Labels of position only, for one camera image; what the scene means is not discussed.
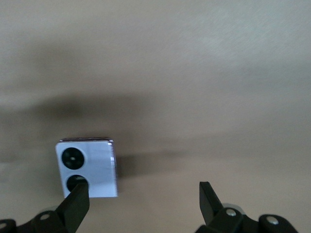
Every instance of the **phone camera module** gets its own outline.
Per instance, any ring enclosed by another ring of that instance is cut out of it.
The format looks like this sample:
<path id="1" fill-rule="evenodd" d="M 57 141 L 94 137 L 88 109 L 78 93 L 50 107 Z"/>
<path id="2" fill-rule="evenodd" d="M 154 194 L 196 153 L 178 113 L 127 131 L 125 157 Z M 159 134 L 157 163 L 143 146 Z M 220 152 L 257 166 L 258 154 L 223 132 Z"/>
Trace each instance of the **phone camera module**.
<path id="1" fill-rule="evenodd" d="M 72 170 L 77 170 L 84 164 L 84 156 L 77 148 L 67 148 L 62 154 L 63 164 Z"/>
<path id="2" fill-rule="evenodd" d="M 79 183 L 87 183 L 87 180 L 83 176 L 79 175 L 70 176 L 67 180 L 67 189 L 72 191 Z"/>

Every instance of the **screw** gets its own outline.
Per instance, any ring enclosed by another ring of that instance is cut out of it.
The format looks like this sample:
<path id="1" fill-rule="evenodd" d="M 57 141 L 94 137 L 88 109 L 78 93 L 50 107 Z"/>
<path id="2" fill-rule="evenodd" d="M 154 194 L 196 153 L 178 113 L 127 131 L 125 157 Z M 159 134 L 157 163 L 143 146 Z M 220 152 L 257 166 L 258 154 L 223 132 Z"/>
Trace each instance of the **screw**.
<path id="1" fill-rule="evenodd" d="M 50 214 L 44 214 L 40 217 L 40 220 L 46 220 L 50 217 Z"/>
<path id="2" fill-rule="evenodd" d="M 2 229 L 2 228 L 5 228 L 6 227 L 6 223 L 5 222 L 3 222 L 3 223 L 0 223 L 0 229 Z"/>
<path id="3" fill-rule="evenodd" d="M 227 213 L 227 215 L 232 216 L 232 217 L 237 215 L 237 213 L 232 209 L 227 209 L 226 213 Z"/>
<path id="4" fill-rule="evenodd" d="M 272 217 L 272 216 L 268 216 L 267 217 L 267 221 L 270 222 L 273 225 L 277 225 L 278 224 L 278 220 L 275 217 Z"/>

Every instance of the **smartphone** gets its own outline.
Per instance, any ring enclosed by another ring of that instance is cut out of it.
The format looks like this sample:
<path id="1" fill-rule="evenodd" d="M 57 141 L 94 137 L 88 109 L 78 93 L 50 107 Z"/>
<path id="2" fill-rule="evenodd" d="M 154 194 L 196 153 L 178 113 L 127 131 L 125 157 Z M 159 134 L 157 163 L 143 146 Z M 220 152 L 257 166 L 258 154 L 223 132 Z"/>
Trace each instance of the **smartphone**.
<path id="1" fill-rule="evenodd" d="M 85 182 L 90 198 L 118 196 L 112 139 L 64 138 L 55 148 L 64 197 L 76 184 Z"/>

